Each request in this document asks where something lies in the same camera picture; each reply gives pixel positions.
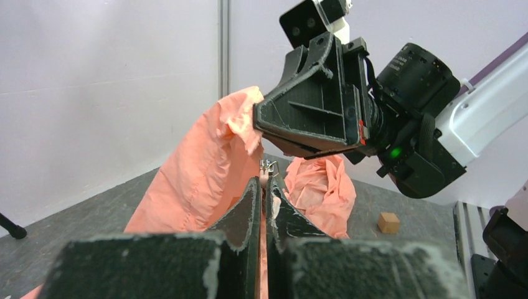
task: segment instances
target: green led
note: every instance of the green led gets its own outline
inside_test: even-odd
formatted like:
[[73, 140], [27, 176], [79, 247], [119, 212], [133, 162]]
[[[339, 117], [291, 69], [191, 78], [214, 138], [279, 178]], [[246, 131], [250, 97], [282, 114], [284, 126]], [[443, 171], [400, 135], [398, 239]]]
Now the green led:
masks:
[[391, 152], [390, 152], [390, 158], [391, 159], [396, 159], [400, 156], [400, 154], [402, 153], [402, 149], [401, 148], [395, 148], [393, 149]]

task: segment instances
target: white backdrop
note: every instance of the white backdrop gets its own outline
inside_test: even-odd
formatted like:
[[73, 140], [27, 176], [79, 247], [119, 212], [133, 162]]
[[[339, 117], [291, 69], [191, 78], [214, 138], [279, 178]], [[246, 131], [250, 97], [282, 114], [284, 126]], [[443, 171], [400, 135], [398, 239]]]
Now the white backdrop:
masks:
[[218, 99], [217, 8], [0, 0], [0, 212], [27, 225], [158, 167]]
[[[232, 1], [231, 91], [258, 85], [265, 94], [279, 81], [285, 54], [291, 50], [279, 25], [281, 14], [300, 0]], [[528, 31], [528, 1], [353, 1], [347, 21], [351, 37], [362, 36], [377, 72], [407, 42], [439, 56], [460, 80], [470, 79]], [[528, 120], [512, 127], [468, 167], [468, 174], [429, 200], [456, 200], [482, 206], [504, 204], [528, 178]], [[266, 152], [281, 155], [271, 143]], [[391, 190], [388, 178], [366, 159], [347, 164], [352, 179]]]

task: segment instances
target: fabric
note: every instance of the fabric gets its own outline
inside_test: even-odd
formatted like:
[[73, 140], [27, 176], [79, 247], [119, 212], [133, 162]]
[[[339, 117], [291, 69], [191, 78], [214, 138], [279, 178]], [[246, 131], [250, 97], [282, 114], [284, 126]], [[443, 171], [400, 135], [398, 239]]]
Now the fabric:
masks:
[[331, 237], [348, 238], [347, 221], [356, 201], [356, 190], [338, 156], [305, 160], [295, 158], [285, 178], [293, 206]]
[[[125, 232], [200, 232], [220, 219], [248, 180], [259, 175], [262, 134], [253, 129], [252, 107], [262, 100], [258, 87], [250, 87], [207, 110], [160, 167]], [[333, 237], [347, 237], [356, 194], [340, 157], [296, 158], [285, 182], [294, 206], [314, 225]], [[268, 298], [265, 227], [262, 216], [261, 299]], [[23, 299], [36, 298], [39, 290]]]

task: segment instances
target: gray table surface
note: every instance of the gray table surface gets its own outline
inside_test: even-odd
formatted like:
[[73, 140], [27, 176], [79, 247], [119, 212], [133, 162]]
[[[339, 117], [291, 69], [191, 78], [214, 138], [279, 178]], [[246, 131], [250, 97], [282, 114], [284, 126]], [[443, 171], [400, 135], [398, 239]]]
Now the gray table surface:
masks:
[[[286, 174], [288, 160], [267, 158], [278, 161], [281, 174]], [[55, 256], [68, 241], [122, 232], [155, 173], [146, 173], [30, 225], [28, 236], [23, 240], [1, 238], [0, 299], [19, 298], [42, 283]], [[356, 203], [348, 220], [351, 238], [434, 241], [452, 247], [455, 254], [450, 207], [409, 199], [361, 182], [354, 185]], [[398, 234], [381, 233], [377, 228], [380, 212], [398, 215], [401, 221]]]

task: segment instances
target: metal pole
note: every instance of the metal pole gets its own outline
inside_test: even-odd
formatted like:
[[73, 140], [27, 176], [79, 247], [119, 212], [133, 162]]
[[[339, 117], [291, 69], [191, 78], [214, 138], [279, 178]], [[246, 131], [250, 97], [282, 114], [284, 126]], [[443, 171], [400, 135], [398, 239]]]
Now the metal pole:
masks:
[[219, 95], [220, 98], [230, 93], [229, 90], [229, 24], [230, 0], [219, 0]]

